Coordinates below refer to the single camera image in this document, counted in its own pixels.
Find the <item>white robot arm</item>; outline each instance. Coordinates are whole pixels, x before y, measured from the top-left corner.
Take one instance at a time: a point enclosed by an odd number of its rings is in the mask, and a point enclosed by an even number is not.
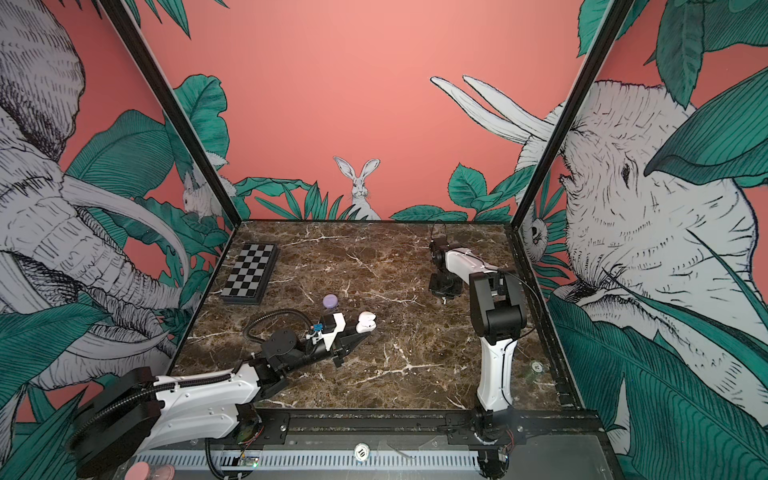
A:
[[[512,405],[512,354],[526,324],[521,283],[445,237],[433,239],[430,250],[438,267],[429,282],[432,293],[445,302],[469,286],[470,318],[482,348],[478,400],[485,411],[506,410]]]
[[[306,318],[296,310],[274,313]],[[347,326],[343,314],[333,313],[301,336],[278,330],[267,341],[256,339],[262,342],[258,355],[220,372],[153,376],[148,367],[129,372],[83,405],[74,418],[76,429],[67,449],[77,459],[78,477],[90,478],[161,445],[229,435],[248,416],[250,403],[288,385],[288,372],[327,358],[341,366],[376,328],[375,318],[363,312],[356,325]]]

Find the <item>white rabbit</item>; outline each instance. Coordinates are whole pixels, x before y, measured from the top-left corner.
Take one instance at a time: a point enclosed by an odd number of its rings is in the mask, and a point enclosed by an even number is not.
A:
[[[227,163],[220,155],[212,152],[206,152],[206,154],[208,161],[216,170]],[[192,183],[193,176],[198,188],[195,188]],[[231,182],[220,175],[219,180],[227,195],[232,197],[236,194],[235,186]],[[184,175],[184,193],[182,198],[184,199],[184,211],[196,213],[198,221],[202,221],[203,217],[210,215],[221,217],[223,214],[219,200],[214,196],[214,191],[207,186],[207,180],[205,180],[203,172],[200,171],[196,164],[193,164],[192,175],[189,172]]]
[[[374,158],[367,161],[359,177],[355,175],[355,169],[352,168],[352,165],[343,158],[334,157],[333,160],[339,165],[341,173],[352,180],[352,209],[349,211],[350,214],[359,209],[357,215],[355,215],[357,220],[362,220],[365,217],[367,217],[366,220],[381,220],[382,218],[373,211],[371,206],[368,205],[368,200],[366,200],[369,194],[366,188],[366,177],[372,174],[379,166],[379,159]]]

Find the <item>brown marble surface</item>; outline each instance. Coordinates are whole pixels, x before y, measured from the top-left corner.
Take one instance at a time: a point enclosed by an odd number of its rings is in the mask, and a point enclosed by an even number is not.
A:
[[[436,227],[440,232],[444,225]],[[471,248],[496,266],[514,266],[504,228],[448,225],[451,241]],[[280,256],[259,306],[230,305],[215,294],[244,243],[274,242]],[[463,409],[475,404],[480,380],[480,339],[469,321],[469,294],[442,300],[428,290],[434,271],[429,227],[405,223],[244,223],[233,240],[211,294],[182,347],[173,375],[231,368],[259,346],[241,335],[245,323],[278,308],[295,308],[312,319],[323,296],[335,293],[347,321],[369,310],[376,330],[336,369],[330,360],[290,374],[291,385],[261,406],[296,408]],[[529,319],[528,328],[535,324]],[[306,328],[278,319],[258,331]],[[533,362],[544,366],[536,373]],[[515,351],[512,395],[517,409],[560,409],[549,361],[537,333]]]

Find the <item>checkered board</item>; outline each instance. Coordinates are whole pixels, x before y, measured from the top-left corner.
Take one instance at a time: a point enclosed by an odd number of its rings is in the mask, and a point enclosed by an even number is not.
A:
[[[246,243],[227,277],[221,299],[225,303],[261,303],[279,251],[275,243]]]

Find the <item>purple object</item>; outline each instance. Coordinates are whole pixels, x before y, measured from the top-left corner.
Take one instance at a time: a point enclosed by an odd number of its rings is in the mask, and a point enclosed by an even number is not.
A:
[[[339,305],[339,298],[336,295],[329,293],[323,297],[323,306],[328,310],[335,309],[336,305]]]

